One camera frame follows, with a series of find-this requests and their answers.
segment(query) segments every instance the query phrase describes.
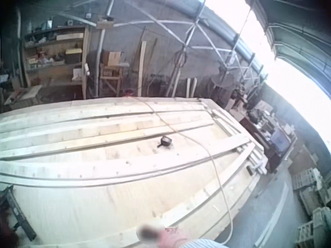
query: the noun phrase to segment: person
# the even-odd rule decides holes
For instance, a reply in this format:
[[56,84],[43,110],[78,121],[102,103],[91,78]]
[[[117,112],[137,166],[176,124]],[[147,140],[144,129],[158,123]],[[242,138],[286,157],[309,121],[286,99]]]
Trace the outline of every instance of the person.
[[178,228],[166,228],[160,231],[157,246],[159,248],[227,248],[213,240],[191,240]]

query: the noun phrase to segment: wooden boat hull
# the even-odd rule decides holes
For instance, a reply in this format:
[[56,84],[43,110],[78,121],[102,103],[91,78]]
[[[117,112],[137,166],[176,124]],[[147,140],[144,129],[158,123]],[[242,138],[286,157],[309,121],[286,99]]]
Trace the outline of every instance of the wooden boat hull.
[[[14,195],[37,238],[26,247],[144,246],[136,228],[158,219],[191,238],[215,239],[265,161],[251,136],[212,100],[111,98],[47,104],[0,116],[1,189]],[[160,138],[172,139],[159,147]]]

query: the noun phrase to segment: concrete floor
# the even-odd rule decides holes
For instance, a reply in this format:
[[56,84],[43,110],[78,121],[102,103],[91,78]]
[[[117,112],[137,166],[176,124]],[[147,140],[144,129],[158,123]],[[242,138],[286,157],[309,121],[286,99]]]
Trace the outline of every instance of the concrete floor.
[[[279,171],[276,177],[274,174],[261,177],[250,198],[235,217],[232,238],[226,246],[229,248],[253,247],[276,210],[284,183],[286,183],[289,193],[281,216],[265,247],[295,247],[295,231],[299,225],[308,222],[309,219],[299,202],[298,195],[293,192],[292,179],[286,162],[279,166]],[[228,226],[216,241],[223,242],[228,237],[229,231]]]

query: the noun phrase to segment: shelving unit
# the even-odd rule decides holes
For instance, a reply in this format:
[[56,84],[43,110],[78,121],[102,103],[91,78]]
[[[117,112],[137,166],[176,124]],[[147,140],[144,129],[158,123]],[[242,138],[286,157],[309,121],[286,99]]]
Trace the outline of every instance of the shelving unit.
[[[58,27],[44,31],[34,32],[25,36],[22,42],[22,59],[23,70],[28,87],[35,85],[43,85],[43,87],[53,86],[82,86],[83,99],[86,99],[86,73],[84,70],[84,64],[86,63],[86,56],[89,50],[90,42],[90,27],[84,25],[78,26],[65,26]],[[43,37],[53,39],[56,35],[66,35],[84,33],[83,38],[73,38],[66,40],[49,40],[43,43],[34,43],[29,45],[31,40],[41,40]],[[27,61],[38,54],[38,51],[42,50],[47,56],[54,56],[58,53],[64,53],[67,49],[82,49],[82,58],[79,63],[75,64],[60,64],[60,65],[38,65],[37,68],[30,68]],[[81,68],[82,79],[80,81],[71,81],[73,77],[73,69]]]

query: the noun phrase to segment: white cable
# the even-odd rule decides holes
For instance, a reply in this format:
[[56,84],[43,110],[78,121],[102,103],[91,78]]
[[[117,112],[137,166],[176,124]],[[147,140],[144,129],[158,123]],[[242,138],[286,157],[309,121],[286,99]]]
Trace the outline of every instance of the white cable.
[[218,183],[219,183],[219,187],[221,188],[221,192],[222,192],[222,195],[223,195],[223,198],[224,198],[224,201],[225,201],[225,205],[226,205],[226,207],[227,207],[227,211],[228,211],[228,214],[229,214],[229,218],[230,218],[230,233],[229,233],[229,236],[228,236],[228,238],[223,242],[223,243],[221,243],[221,244],[226,244],[230,239],[231,239],[231,237],[232,237],[232,232],[233,232],[233,221],[232,221],[232,216],[231,216],[231,210],[230,210],[230,208],[229,208],[229,204],[228,204],[228,201],[227,201],[227,198],[225,197],[225,193],[224,193],[224,190],[223,190],[223,186],[222,186],[222,183],[221,183],[221,180],[219,179],[219,176],[218,176],[218,172],[217,172],[217,168],[216,168],[216,164],[215,164],[215,161],[214,161],[214,159],[213,159],[213,156],[211,155],[211,153],[208,151],[208,149],[204,146],[204,145],[202,145],[200,142],[198,142],[198,141],[196,141],[195,139],[193,139],[193,138],[191,138],[191,137],[189,137],[189,136],[186,136],[185,134],[183,134],[183,133],[181,133],[181,132],[179,132],[179,131],[177,131],[177,130],[175,130],[174,128],[172,128],[171,126],[170,126],[170,124],[168,124],[165,120],[163,120],[162,118],[161,118],[161,116],[147,103],[147,102],[145,102],[145,101],[143,101],[143,100],[141,100],[141,99],[139,99],[139,98],[136,98],[136,97],[132,97],[132,96],[128,96],[128,97],[131,97],[131,98],[133,98],[133,99],[136,99],[137,101],[140,101],[140,102],[142,102],[142,103],[144,103],[146,106],[148,106],[152,111],[153,111],[153,114],[155,114],[157,117],[159,117],[160,118],[160,120],[166,125],[166,126],[168,126],[170,129],[172,129],[175,133],[177,133],[177,134],[179,134],[179,135],[181,135],[181,136],[183,136],[183,137],[185,137],[185,138],[187,138],[187,139],[189,139],[189,140],[191,140],[191,141],[193,141],[193,142],[195,142],[196,144],[198,144],[199,146],[201,146],[207,153],[208,153],[208,155],[209,155],[209,157],[210,157],[210,159],[211,159],[211,161],[212,161],[212,163],[213,163],[213,166],[214,166],[214,170],[215,170],[215,173],[216,173],[216,177],[217,177],[217,181],[218,181]]

